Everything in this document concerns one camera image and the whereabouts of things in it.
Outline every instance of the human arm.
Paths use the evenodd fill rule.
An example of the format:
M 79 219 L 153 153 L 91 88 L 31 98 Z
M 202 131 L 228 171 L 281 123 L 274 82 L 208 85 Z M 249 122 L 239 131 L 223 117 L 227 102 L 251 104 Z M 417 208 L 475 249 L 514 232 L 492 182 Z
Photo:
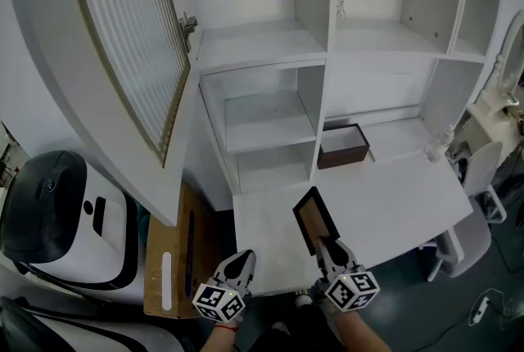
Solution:
M 333 315 L 333 322 L 347 352 L 391 352 L 356 311 L 337 313 Z
M 236 335 L 237 332 L 233 327 L 215 325 L 201 352 L 232 352 Z

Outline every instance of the white power strip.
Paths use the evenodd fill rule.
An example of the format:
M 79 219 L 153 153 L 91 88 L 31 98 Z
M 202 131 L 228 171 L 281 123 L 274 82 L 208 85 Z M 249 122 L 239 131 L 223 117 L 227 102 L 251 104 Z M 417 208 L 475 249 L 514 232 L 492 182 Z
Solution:
M 479 304 L 478 308 L 470 314 L 470 321 L 472 322 L 472 326 L 474 324 L 479 323 L 482 320 L 482 316 L 486 312 L 486 309 L 488 308 L 488 304 L 490 303 L 490 299 L 485 296 L 482 298 L 481 303 Z

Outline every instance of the white cabinet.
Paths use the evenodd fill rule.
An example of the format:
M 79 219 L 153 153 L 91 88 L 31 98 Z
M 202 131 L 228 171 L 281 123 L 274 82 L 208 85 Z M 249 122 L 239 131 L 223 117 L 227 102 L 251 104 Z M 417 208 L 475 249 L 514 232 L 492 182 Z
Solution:
M 375 160 L 422 150 L 459 121 L 499 7 L 499 0 L 196 1 L 198 13 L 188 15 L 198 16 L 202 32 L 201 94 L 233 194 L 312 182 L 325 120 L 368 125 Z

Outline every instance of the cable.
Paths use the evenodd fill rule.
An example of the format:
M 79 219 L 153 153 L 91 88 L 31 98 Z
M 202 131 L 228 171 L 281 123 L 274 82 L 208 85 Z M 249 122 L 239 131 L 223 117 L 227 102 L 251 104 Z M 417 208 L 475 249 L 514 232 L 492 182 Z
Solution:
M 502 260 L 502 263 L 504 267 L 506 268 L 506 271 L 511 274 L 519 273 L 524 269 L 524 264 L 519 266 L 516 269 L 511 269 L 508 265 L 508 262 L 506 261 L 506 258 L 504 257 L 502 253 L 502 249 L 500 247 L 499 241 L 495 238 L 495 236 L 491 236 L 491 239 L 495 242 L 495 245 L 497 246 L 497 250 L 499 251 L 500 259 Z
M 431 348 L 432 346 L 436 345 L 437 343 L 439 343 L 443 338 L 444 336 L 446 335 L 447 332 L 449 332 L 450 330 L 453 330 L 454 328 L 456 328 L 458 325 L 460 325 L 466 318 L 469 318 L 469 314 L 466 314 L 464 316 L 462 316 L 455 324 L 452 324 L 451 326 L 447 327 L 441 334 L 440 336 L 438 336 L 432 343 L 428 343 L 427 345 L 424 345 L 423 347 L 421 348 L 418 348 L 416 349 L 414 352 L 420 352 L 421 350 L 425 350 L 427 348 Z
M 478 301 L 479 299 L 484 295 L 484 294 L 487 294 L 488 292 L 496 292 L 497 294 L 500 294 L 502 296 L 502 312 L 498 311 L 498 309 L 496 307 L 493 306 L 493 301 L 490 300 L 490 305 L 496 310 L 498 311 L 498 314 L 500 315 L 500 321 L 499 321 L 499 326 L 500 326 L 500 330 L 504 330 L 505 327 L 503 327 L 503 324 L 502 324 L 502 320 L 504 318 L 504 315 L 506 313 L 506 311 L 508 310 L 509 313 L 512 312 L 512 310 L 507 306 L 509 303 L 511 303 L 513 300 L 510 300 L 508 302 L 506 302 L 506 297 L 504 295 L 504 293 L 502 291 L 499 291 L 499 290 L 495 290 L 494 288 L 488 288 L 487 290 L 485 290 L 484 292 L 481 292 L 477 297 L 476 299 L 473 301 L 473 305 L 472 307 L 470 308 L 469 310 L 469 317 L 468 317 L 468 326 L 469 327 L 472 327 L 472 326 L 475 326 L 476 323 L 472 323 L 472 313 L 473 313 L 473 310 L 478 306 Z
M 487 290 L 481 292 L 476 297 L 476 299 L 473 301 L 473 305 L 470 308 L 468 314 L 462 316 L 456 323 L 454 323 L 451 326 L 448 326 L 446 329 L 444 329 L 444 331 L 433 342 L 428 343 L 427 345 L 424 345 L 424 346 L 416 349 L 414 352 L 420 352 L 421 350 L 426 350 L 426 349 L 431 348 L 432 346 L 436 345 L 438 342 L 440 342 L 444 338 L 444 336 L 449 331 L 453 330 L 458 325 L 460 325 L 466 318 L 468 319 L 468 326 L 469 327 L 474 326 L 475 323 L 472 324 L 472 321 L 471 321 L 473 310 L 478 306 L 479 299 L 482 296 L 484 296 L 485 294 L 487 294 L 488 292 L 491 292 L 491 291 L 496 292 L 496 293 L 498 293 L 498 294 L 500 294 L 502 296 L 502 311 L 500 311 L 500 309 L 493 304 L 493 301 L 490 300 L 490 302 L 488 303 L 491 307 L 493 307 L 495 312 L 500 316 L 500 320 L 499 320 L 500 330 L 505 330 L 506 329 L 506 327 L 503 325 L 503 322 L 504 322 L 505 318 L 515 319 L 515 318 L 518 318 L 518 317 L 521 317 L 522 315 L 524 315 L 524 312 L 519 313 L 519 314 L 513 314 L 513 310 L 511 309 L 511 307 L 509 307 L 509 305 L 513 302 L 513 299 L 508 300 L 506 302 L 505 294 L 502 291 L 496 290 L 494 288 L 488 288 Z

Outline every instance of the cardboard box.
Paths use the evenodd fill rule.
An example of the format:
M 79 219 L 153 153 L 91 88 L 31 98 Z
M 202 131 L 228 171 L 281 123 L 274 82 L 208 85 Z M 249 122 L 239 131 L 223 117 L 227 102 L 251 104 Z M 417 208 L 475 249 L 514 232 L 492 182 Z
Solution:
M 169 292 L 168 295 L 162 294 L 165 252 L 171 255 L 171 278 L 164 281 L 164 289 L 170 287 L 170 301 Z M 147 235 L 144 313 L 168 318 L 199 317 L 192 305 L 192 297 L 200 284 L 214 274 L 219 263 L 219 238 L 211 211 L 184 183 L 180 191 L 177 226 L 166 227 L 151 216 Z

